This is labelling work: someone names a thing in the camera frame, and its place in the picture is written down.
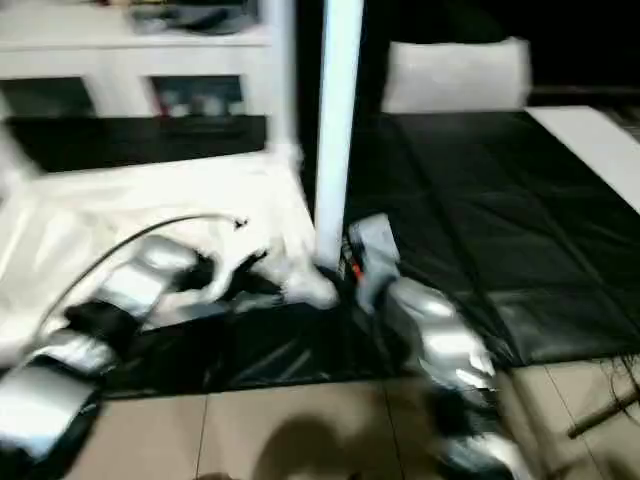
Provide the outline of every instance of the black foam mat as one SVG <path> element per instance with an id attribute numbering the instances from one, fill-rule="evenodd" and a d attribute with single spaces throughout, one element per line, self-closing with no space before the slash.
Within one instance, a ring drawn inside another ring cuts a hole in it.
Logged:
<path id="1" fill-rule="evenodd" d="M 363 203 L 387 212 L 403 272 L 456 298 L 500 364 L 640 351 L 640 217 L 533 118 L 396 115 L 377 128 L 395 152 L 354 149 L 351 175 L 394 173 L 376 179 L 384 193 L 350 192 L 349 220 Z"/>

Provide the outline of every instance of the beige floor tile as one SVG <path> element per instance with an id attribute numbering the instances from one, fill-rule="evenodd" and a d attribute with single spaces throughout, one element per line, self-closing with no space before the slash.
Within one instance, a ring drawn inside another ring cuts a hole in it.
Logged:
<path id="1" fill-rule="evenodd" d="M 113 402 L 69 480 L 191 480 L 206 397 Z"/>
<path id="2" fill-rule="evenodd" d="M 401 478 L 384 391 L 351 383 L 209 397 L 199 474 L 237 480 Z"/>
<path id="3" fill-rule="evenodd" d="M 547 370 L 573 420 L 610 401 L 609 381 L 599 362 L 548 366 Z"/>
<path id="4" fill-rule="evenodd" d="M 515 370 L 508 380 L 501 378 L 500 386 L 507 423 L 534 473 L 601 478 L 587 444 L 566 436 L 573 419 L 545 367 Z"/>
<path id="5" fill-rule="evenodd" d="M 604 379 L 598 384 L 597 392 L 591 393 L 594 401 L 587 403 L 585 400 L 588 408 L 585 407 L 579 411 L 580 417 L 613 401 L 611 380 L 618 396 L 633 391 L 631 379 L 619 361 L 604 362 L 601 367 Z M 638 373 L 640 373 L 638 365 L 635 365 L 636 378 L 640 377 Z M 640 407 L 637 404 L 627 411 L 633 418 L 640 421 Z M 640 478 L 640 427 L 623 413 L 590 430 L 583 438 L 604 478 L 611 480 Z"/>
<path id="6" fill-rule="evenodd" d="M 418 379 L 390 380 L 384 385 L 405 479 L 437 478 L 432 460 L 435 436 L 424 382 Z"/>

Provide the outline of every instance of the white plastic sheet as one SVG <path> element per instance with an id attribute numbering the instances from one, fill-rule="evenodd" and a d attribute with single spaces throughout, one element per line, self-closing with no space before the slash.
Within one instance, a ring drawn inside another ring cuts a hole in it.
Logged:
<path id="1" fill-rule="evenodd" d="M 0 365 L 15 360 L 51 302 L 96 257 L 152 223 L 218 212 L 252 225 L 256 242 L 310 262 L 315 234 L 295 172 L 264 153 L 51 175 L 12 191 L 0 209 Z M 228 222 L 162 233 L 219 256 L 237 248 Z M 129 251 L 75 290 L 78 301 Z M 54 318 L 48 328 L 59 326 Z"/>

